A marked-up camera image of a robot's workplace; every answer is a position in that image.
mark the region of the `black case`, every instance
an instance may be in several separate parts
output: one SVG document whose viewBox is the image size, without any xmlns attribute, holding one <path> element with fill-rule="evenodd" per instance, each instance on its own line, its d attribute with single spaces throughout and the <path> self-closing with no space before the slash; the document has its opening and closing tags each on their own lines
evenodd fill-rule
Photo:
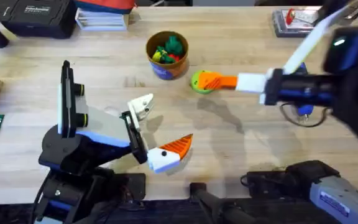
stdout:
<svg viewBox="0 0 358 224">
<path fill-rule="evenodd" d="M 72 0 L 10 0 L 2 24 L 24 37 L 69 38 L 75 27 Z"/>
</svg>

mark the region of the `cup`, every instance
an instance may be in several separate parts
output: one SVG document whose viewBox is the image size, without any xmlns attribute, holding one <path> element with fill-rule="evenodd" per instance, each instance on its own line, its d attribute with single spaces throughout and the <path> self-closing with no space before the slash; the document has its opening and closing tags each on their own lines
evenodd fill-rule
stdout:
<svg viewBox="0 0 358 224">
<path fill-rule="evenodd" d="M 162 63 L 154 62 L 152 60 L 152 57 L 157 49 L 157 46 L 162 46 L 162 47 L 165 46 L 165 43 L 168 40 L 168 38 L 173 35 L 178 38 L 178 40 L 181 42 L 183 46 L 183 54 L 181 55 L 182 58 L 179 61 L 171 64 L 162 64 Z M 163 80 L 172 80 L 179 77 L 186 70 L 188 65 L 187 62 L 188 48 L 189 45 L 187 43 L 187 40 L 181 34 L 174 31 L 161 31 L 154 34 L 147 41 L 146 53 L 155 74 Z"/>
</svg>

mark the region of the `black cable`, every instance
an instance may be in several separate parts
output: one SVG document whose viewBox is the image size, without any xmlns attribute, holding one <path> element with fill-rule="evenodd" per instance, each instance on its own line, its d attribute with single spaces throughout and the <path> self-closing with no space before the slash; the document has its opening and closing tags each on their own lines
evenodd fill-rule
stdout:
<svg viewBox="0 0 358 224">
<path fill-rule="evenodd" d="M 284 110 L 284 106 L 287 106 L 287 105 L 293 105 L 292 103 L 283 103 L 281 106 L 280 106 L 280 111 L 281 111 L 281 114 L 284 116 L 284 118 L 289 121 L 291 124 L 294 124 L 296 126 L 299 126 L 299 127 L 304 127 L 304 128 L 314 128 L 314 127 L 317 127 L 319 126 L 320 124 L 323 124 L 324 121 L 326 121 L 327 119 L 327 115 L 328 115 L 328 109 L 329 108 L 324 108 L 323 111 L 321 112 L 322 115 L 321 115 L 321 119 L 315 123 L 315 124 L 300 124 L 294 120 L 292 120 L 288 115 L 287 115 L 287 112 L 285 112 Z"/>
<path fill-rule="evenodd" d="M 40 200 L 42 190 L 45 187 L 45 183 L 47 182 L 47 179 L 49 178 L 49 175 L 50 175 L 50 170 L 49 170 L 46 178 L 42 182 L 41 187 L 39 188 L 39 190 L 37 192 L 37 195 L 35 196 L 34 203 L 33 203 L 32 210 L 31 210 L 31 214 L 30 214 L 30 218 L 29 218 L 29 224 L 34 224 L 34 221 L 35 221 L 34 220 L 35 208 L 37 207 L 38 201 Z"/>
</svg>

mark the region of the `yellow toy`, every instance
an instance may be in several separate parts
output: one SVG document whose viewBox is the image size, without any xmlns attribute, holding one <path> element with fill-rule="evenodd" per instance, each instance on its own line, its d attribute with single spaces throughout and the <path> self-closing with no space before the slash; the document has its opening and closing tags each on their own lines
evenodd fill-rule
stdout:
<svg viewBox="0 0 358 224">
<path fill-rule="evenodd" d="M 153 61 L 154 62 L 160 62 L 160 59 L 161 59 L 161 52 L 159 52 L 158 50 L 155 51 L 155 53 L 153 54 Z"/>
</svg>

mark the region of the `gray device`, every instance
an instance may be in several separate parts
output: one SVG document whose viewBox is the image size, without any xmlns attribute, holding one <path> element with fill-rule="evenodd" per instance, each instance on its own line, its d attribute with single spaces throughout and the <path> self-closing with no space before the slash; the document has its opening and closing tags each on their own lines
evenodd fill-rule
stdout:
<svg viewBox="0 0 358 224">
<path fill-rule="evenodd" d="M 358 224 L 358 190 L 346 179 L 330 176 L 312 183 L 310 200 L 341 223 Z"/>
</svg>

